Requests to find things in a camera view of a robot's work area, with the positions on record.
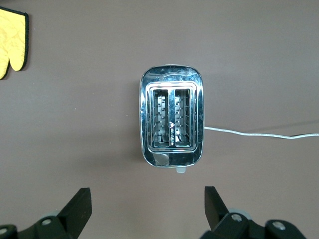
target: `yellow oven mitt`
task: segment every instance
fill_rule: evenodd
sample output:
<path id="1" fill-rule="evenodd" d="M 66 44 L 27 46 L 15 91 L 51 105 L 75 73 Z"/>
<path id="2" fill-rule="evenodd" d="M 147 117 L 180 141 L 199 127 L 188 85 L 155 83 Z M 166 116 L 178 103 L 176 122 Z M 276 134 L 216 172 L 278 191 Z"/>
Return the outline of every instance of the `yellow oven mitt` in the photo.
<path id="1" fill-rule="evenodd" d="M 0 6 L 0 80 L 9 69 L 15 71 L 26 64 L 28 55 L 28 14 Z"/>

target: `gray background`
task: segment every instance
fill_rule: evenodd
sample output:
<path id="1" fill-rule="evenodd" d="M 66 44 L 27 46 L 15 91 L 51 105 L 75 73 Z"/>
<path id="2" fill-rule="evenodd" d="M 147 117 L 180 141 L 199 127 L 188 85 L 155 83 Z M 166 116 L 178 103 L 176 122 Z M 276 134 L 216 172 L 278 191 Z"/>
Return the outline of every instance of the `gray background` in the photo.
<path id="1" fill-rule="evenodd" d="M 143 159 L 139 81 L 161 64 L 203 76 L 205 124 L 319 132 L 319 1 L 2 0 L 30 16 L 22 72 L 0 82 L 0 224 L 25 229 L 90 187 L 80 238 L 196 239 L 204 186 L 263 225 L 319 234 L 319 138 L 206 131 L 183 175 Z"/>

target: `white cable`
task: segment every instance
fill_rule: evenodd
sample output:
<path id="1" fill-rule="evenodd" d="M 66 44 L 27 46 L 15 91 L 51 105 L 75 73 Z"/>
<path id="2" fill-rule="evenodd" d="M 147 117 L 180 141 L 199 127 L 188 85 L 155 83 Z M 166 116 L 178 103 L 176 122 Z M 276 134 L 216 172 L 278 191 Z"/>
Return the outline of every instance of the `white cable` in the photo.
<path id="1" fill-rule="evenodd" d="M 219 131 L 219 132 L 226 132 L 226 133 L 234 133 L 234 134 L 239 134 L 243 136 L 265 136 L 265 137 L 275 137 L 275 138 L 284 138 L 284 139 L 296 139 L 296 138 L 319 136 L 319 133 L 308 133 L 308 134 L 301 134 L 301 135 L 295 135 L 295 136 L 284 136 L 284 135 L 270 134 L 270 133 L 241 133 L 241 132 L 237 132 L 233 130 L 212 128 L 212 127 L 206 127 L 206 126 L 205 126 L 205 129 Z"/>

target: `silver toaster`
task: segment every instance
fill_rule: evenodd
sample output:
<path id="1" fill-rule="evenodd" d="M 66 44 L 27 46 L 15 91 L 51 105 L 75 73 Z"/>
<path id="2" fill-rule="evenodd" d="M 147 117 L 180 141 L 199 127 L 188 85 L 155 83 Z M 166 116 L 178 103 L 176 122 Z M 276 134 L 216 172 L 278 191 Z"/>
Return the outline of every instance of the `silver toaster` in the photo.
<path id="1" fill-rule="evenodd" d="M 189 66 L 147 70 L 140 83 L 140 132 L 145 160 L 179 173 L 202 155 L 204 139 L 202 77 Z"/>

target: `silver bolt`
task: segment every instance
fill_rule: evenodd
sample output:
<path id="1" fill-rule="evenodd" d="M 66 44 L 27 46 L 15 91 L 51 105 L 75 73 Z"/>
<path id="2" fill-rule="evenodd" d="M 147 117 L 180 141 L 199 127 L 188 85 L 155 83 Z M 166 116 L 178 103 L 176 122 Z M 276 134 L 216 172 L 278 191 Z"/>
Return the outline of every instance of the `silver bolt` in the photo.
<path id="1" fill-rule="evenodd" d="M 49 219 L 45 219 L 45 220 L 43 220 L 43 221 L 42 221 L 42 223 L 41 223 L 41 224 L 42 224 L 43 226 L 45 226 L 45 225 L 50 224 L 50 223 L 51 223 L 51 221 L 52 221 L 52 220 L 51 220 L 50 218 L 49 218 Z"/>
<path id="2" fill-rule="evenodd" d="M 233 214 L 231 215 L 231 218 L 234 220 L 234 221 L 237 221 L 237 222 L 241 222 L 243 219 L 241 218 L 240 215 L 238 214 Z"/>
<path id="3" fill-rule="evenodd" d="M 273 222 L 273 226 L 281 231 L 286 230 L 286 227 L 281 222 Z"/>
<path id="4" fill-rule="evenodd" d="M 8 228 L 0 229 L 0 235 L 5 234 L 8 231 Z"/>

